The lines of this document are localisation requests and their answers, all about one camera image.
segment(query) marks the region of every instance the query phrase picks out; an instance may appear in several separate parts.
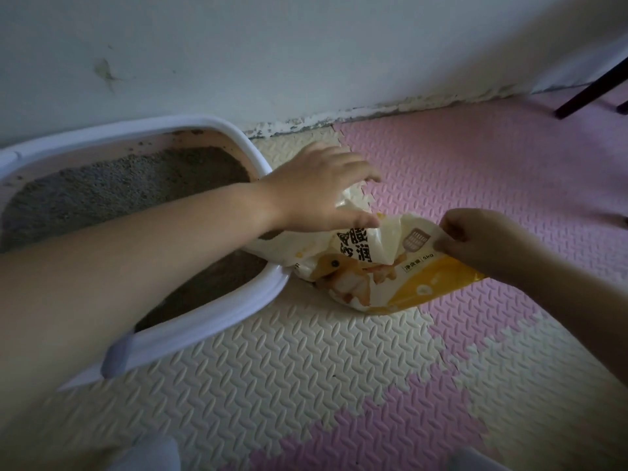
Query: textured floor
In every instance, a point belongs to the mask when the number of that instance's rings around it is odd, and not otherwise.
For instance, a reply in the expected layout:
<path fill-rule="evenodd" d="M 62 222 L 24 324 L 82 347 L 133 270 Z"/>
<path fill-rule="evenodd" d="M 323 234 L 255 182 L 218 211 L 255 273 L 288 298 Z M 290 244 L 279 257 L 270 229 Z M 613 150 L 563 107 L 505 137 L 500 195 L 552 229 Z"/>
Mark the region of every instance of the textured floor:
<path fill-rule="evenodd" d="M 385 181 L 354 197 L 433 220 L 506 212 L 556 251 L 628 283 L 628 118 L 608 102 L 564 121 L 573 92 L 341 124 L 256 141 L 278 165 L 342 142 Z M 559 324 L 486 280 L 392 316 L 363 316 L 291 280 L 265 309 L 119 379 L 56 394 L 0 452 L 62 468 L 161 431 L 185 469 L 437 470 L 472 445 L 514 470 L 625 468 L 628 392 Z"/>

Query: forearm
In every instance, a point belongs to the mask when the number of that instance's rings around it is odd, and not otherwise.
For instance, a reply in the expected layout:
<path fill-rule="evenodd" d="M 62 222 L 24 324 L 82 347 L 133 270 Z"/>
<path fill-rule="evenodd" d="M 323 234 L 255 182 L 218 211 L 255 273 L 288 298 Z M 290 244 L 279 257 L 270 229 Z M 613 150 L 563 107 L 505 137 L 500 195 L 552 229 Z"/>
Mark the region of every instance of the forearm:
<path fill-rule="evenodd" d="M 628 292 L 553 257 L 518 286 L 628 384 Z"/>
<path fill-rule="evenodd" d="M 269 229 L 258 200 L 255 184 L 236 184 L 0 256 L 0 427 Z"/>

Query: cat litter bag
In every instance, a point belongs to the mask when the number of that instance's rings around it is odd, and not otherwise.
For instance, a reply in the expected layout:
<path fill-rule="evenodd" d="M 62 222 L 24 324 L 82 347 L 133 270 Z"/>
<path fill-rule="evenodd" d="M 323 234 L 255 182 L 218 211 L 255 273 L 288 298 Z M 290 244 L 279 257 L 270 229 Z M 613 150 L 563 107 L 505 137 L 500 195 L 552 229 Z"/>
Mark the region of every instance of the cat litter bag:
<path fill-rule="evenodd" d="M 342 207 L 356 208 L 348 201 Z M 282 232 L 245 249 L 293 267 L 334 300 L 373 314 L 418 306 L 484 278 L 434 250 L 434 242 L 448 236 L 431 221 L 413 214 L 377 215 L 379 228 Z"/>

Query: person's left hand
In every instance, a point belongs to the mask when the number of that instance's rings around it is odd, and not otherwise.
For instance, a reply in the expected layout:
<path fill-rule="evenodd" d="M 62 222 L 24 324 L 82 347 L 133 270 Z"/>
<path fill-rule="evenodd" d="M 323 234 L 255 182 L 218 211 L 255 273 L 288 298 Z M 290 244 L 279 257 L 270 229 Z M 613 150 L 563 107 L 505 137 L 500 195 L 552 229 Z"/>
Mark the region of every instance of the person's left hand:
<path fill-rule="evenodd" d="M 335 206 L 344 189 L 362 180 L 381 181 L 381 175 L 358 153 L 314 142 L 253 185 L 274 230 L 376 228 L 377 215 Z"/>

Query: dark furniture leg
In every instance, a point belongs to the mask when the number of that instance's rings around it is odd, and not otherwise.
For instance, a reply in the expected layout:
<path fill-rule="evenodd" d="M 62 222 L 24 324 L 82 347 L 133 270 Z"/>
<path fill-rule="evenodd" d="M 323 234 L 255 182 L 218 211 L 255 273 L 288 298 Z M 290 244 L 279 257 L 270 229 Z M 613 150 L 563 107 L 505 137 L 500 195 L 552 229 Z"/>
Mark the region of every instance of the dark furniture leg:
<path fill-rule="evenodd" d="M 628 58 L 624 59 L 624 61 L 620 62 L 597 81 L 591 83 L 584 91 L 576 94 L 572 99 L 565 102 L 554 111 L 554 115 L 557 118 L 565 118 L 606 94 L 611 89 L 619 86 L 626 80 L 628 80 Z"/>
<path fill-rule="evenodd" d="M 617 106 L 617 111 L 621 114 L 628 115 L 628 101 Z"/>

